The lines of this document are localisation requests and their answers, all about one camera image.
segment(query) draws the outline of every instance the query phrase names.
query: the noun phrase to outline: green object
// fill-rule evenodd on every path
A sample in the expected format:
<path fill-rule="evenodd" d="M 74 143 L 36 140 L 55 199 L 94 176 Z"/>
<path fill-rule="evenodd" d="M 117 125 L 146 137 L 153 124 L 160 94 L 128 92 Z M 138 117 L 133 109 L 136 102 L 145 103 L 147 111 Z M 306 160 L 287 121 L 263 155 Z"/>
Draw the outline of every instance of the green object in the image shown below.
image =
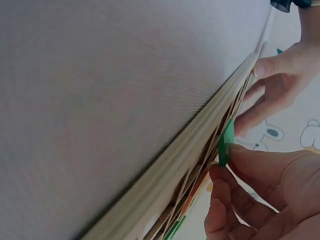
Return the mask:
<path fill-rule="evenodd" d="M 235 121 L 230 119 L 218 141 L 219 165 L 225 167 L 229 160 L 229 144 L 235 143 Z"/>

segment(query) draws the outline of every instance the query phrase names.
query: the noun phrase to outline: green bookmark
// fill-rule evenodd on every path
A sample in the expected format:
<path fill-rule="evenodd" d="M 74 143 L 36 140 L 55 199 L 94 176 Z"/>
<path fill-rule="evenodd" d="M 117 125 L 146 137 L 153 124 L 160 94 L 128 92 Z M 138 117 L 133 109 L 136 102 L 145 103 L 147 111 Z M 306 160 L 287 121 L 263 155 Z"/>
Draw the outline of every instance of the green bookmark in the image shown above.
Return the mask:
<path fill-rule="evenodd" d="M 231 118 L 218 141 L 219 165 L 225 167 L 229 160 L 229 144 L 235 143 L 235 121 Z"/>

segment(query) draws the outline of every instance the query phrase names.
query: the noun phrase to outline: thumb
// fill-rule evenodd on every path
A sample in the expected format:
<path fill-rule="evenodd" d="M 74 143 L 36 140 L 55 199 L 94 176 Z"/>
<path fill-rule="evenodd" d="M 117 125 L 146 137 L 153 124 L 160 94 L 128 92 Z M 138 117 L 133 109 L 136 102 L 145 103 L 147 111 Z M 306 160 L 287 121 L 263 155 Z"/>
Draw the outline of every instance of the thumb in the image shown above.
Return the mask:
<path fill-rule="evenodd" d="M 258 79 L 265 79 L 276 74 L 287 73 L 290 69 L 290 61 L 286 52 L 277 56 L 262 58 L 256 62 L 253 74 Z"/>
<path fill-rule="evenodd" d="M 248 150 L 241 145 L 229 147 L 230 161 L 241 173 L 271 185 L 282 185 L 284 172 L 293 171 L 291 167 L 302 160 L 308 151 L 265 152 Z"/>

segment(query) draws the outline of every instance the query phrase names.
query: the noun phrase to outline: green tab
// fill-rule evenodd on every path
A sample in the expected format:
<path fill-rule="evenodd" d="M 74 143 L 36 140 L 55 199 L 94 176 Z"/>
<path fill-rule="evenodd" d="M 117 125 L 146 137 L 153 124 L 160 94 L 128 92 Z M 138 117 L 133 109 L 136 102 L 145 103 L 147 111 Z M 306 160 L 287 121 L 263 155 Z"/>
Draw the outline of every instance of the green tab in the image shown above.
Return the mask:
<path fill-rule="evenodd" d="M 218 141 L 219 165 L 225 167 L 229 160 L 228 144 L 235 143 L 235 121 L 230 119 Z"/>

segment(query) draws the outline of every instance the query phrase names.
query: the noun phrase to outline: finger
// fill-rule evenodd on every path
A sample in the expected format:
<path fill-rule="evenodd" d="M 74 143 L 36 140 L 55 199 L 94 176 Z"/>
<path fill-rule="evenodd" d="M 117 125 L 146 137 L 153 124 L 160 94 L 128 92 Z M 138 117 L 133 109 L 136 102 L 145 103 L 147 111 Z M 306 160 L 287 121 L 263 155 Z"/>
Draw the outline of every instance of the finger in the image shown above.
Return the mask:
<path fill-rule="evenodd" d="M 232 208 L 254 229 L 259 230 L 276 215 L 274 210 L 255 200 L 246 192 L 226 167 L 213 165 L 209 174 L 212 180 L 220 178 L 228 184 L 231 191 Z"/>
<path fill-rule="evenodd" d="M 320 214 L 308 218 L 301 222 L 295 229 L 288 234 L 282 234 L 280 240 L 318 240 L 320 236 Z"/>
<path fill-rule="evenodd" d="M 278 213 L 271 221 L 263 226 L 251 240 L 275 240 L 290 233 L 297 223 L 293 220 L 293 214 L 289 207 Z"/>
<path fill-rule="evenodd" d="M 254 151 L 238 144 L 229 147 L 230 161 L 241 173 L 270 185 L 285 184 L 286 175 L 296 170 L 295 164 L 311 154 L 314 153 Z"/>
<path fill-rule="evenodd" d="M 263 89 L 265 86 L 265 80 L 259 79 L 256 81 L 249 89 L 246 91 L 243 101 L 247 101 L 250 99 L 254 94 L 258 93 L 261 89 Z"/>
<path fill-rule="evenodd" d="M 249 177 L 240 172 L 232 162 L 229 162 L 229 167 L 235 175 L 248 184 L 262 199 L 279 212 L 287 206 L 282 188 L 279 185 L 266 184 L 262 181 Z"/>
<path fill-rule="evenodd" d="M 265 101 L 265 96 L 261 96 L 252 107 L 236 117 L 234 121 L 235 135 L 239 136 L 246 133 L 275 111 L 276 109 L 272 109 L 271 103 Z"/>
<path fill-rule="evenodd" d="M 213 182 L 204 228 L 208 240 L 247 240 L 256 234 L 254 229 L 239 222 L 231 207 L 229 186 L 220 179 Z"/>
<path fill-rule="evenodd" d="M 253 74 L 258 79 L 265 79 L 276 74 L 287 73 L 291 69 L 291 57 L 286 52 L 283 52 L 277 56 L 258 60 L 253 69 Z"/>
<path fill-rule="evenodd" d="M 227 211 L 225 206 L 218 198 L 211 198 L 209 212 L 204 219 L 204 230 L 207 239 L 227 239 L 229 234 L 225 229 L 226 224 Z"/>

